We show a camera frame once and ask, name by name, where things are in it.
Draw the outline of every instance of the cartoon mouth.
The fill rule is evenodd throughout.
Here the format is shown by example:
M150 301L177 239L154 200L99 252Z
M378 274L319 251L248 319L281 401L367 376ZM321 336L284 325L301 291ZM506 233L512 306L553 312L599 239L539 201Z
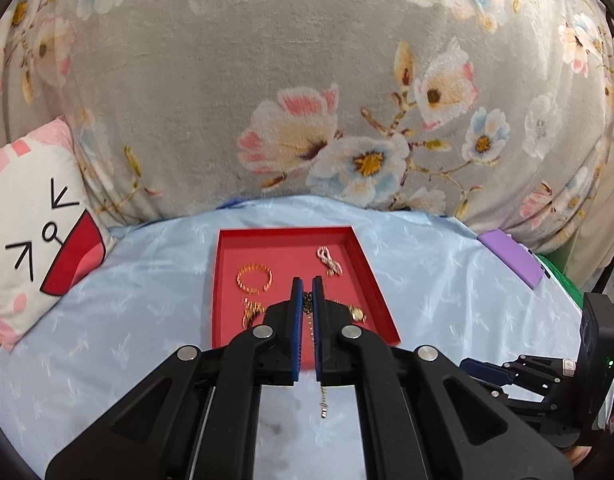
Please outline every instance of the cartoon mouth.
M73 285L100 266L105 251L94 219L84 211L56 254L40 291L50 296L64 296Z

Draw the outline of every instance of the pillow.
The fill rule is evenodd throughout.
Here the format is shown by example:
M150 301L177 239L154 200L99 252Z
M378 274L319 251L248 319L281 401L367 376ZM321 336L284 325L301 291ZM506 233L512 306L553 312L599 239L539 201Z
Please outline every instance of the pillow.
M9 351L115 240L89 204L58 118L0 149L0 341Z

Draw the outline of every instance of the red tray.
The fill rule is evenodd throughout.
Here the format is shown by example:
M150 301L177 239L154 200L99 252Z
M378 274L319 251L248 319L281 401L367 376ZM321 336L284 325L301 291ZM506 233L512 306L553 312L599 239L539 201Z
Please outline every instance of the red tray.
M323 245L343 267L342 276L327 276L327 267L316 256L316 250ZM265 265L273 274L269 289L257 295L246 294L236 283L238 271L252 264ZM389 345L401 341L351 227L234 229L221 230L218 237L213 275L212 346L229 344L242 331L243 298L260 301L264 307L288 300L295 276L303 280L307 292L311 290L313 277L322 276L328 300L359 306L367 316L361 326L380 334ZM266 281L263 270L252 270L242 277L245 285L259 289ZM254 324L260 324L262 318L258 316ZM306 320L303 320L301 352L301 367L312 369L313 345Z

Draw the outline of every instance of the beige curtain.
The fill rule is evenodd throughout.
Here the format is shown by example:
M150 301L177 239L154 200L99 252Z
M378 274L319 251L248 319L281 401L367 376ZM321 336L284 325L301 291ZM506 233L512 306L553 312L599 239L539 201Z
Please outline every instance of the beige curtain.
M553 260L577 286L582 286L614 255L614 131L609 159L596 199L576 235L554 253Z

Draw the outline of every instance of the floral blanket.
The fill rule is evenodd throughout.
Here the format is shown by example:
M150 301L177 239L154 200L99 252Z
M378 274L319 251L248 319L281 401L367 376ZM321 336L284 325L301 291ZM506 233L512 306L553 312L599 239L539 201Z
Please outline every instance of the floral blanket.
M546 252L594 197L612 72L597 0L14 0L0 147L64 114L109 223L319 194Z

